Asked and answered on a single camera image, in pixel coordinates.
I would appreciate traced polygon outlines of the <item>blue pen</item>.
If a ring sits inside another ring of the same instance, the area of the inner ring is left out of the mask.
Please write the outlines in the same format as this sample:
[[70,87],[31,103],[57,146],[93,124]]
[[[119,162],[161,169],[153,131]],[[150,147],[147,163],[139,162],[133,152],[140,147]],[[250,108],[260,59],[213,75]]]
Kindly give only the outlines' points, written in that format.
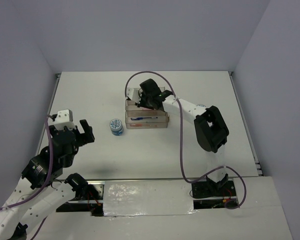
[[148,120],[148,119],[158,119],[157,116],[142,116],[142,117],[131,117],[131,121],[141,121],[141,120]]

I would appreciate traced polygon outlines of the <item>red pen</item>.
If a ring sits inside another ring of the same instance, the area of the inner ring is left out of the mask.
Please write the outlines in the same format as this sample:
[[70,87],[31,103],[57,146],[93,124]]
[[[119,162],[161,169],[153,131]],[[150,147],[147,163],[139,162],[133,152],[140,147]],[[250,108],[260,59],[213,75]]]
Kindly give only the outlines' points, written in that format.
[[157,124],[153,124],[153,123],[130,123],[129,124],[130,128],[140,128],[140,129],[151,129],[151,128],[157,128],[158,125]]

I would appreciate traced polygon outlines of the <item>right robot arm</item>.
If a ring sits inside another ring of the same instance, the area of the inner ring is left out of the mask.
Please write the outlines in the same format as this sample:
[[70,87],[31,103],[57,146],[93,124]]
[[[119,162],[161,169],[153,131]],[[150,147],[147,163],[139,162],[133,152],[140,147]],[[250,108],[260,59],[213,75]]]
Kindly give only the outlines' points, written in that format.
[[[224,149],[230,132],[218,107],[205,107],[179,98],[172,87],[162,91],[151,78],[140,84],[136,96],[129,98],[139,108],[179,116],[179,164],[183,179],[190,184],[205,180],[208,192],[213,196],[220,195],[225,190],[229,175],[218,154]],[[187,178],[184,169],[184,121],[193,124],[198,145],[213,157],[212,169],[195,180]]]

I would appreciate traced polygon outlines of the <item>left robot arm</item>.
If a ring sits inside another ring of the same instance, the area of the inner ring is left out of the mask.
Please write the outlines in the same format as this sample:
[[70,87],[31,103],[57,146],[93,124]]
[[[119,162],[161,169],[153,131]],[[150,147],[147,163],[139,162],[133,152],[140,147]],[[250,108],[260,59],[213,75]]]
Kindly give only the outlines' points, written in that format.
[[83,119],[80,124],[83,132],[65,124],[60,129],[56,124],[45,126],[48,145],[29,161],[12,194],[0,207],[0,240],[25,240],[28,232],[61,205],[95,193],[78,173],[70,174],[56,189],[45,193],[63,169],[72,165],[79,148],[95,141],[88,122]]

